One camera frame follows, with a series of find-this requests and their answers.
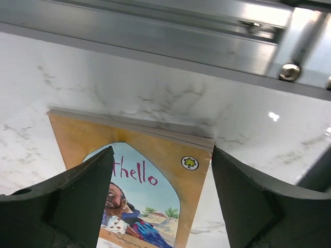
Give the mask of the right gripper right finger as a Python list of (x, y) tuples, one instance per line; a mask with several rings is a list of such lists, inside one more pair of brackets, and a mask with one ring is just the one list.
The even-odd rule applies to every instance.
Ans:
[(281, 181), (218, 147), (212, 171), (230, 247), (330, 247), (330, 194)]

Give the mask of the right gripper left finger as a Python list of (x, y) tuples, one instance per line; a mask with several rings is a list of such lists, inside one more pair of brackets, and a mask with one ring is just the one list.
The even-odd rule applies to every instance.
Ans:
[(108, 147), (48, 180), (1, 195), (1, 247), (96, 247), (113, 163)]

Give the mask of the brown cover book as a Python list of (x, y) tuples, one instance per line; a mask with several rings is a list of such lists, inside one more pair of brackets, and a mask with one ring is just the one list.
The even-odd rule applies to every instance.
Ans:
[(186, 246), (213, 139), (65, 109), (48, 117), (67, 169), (113, 149), (100, 244)]

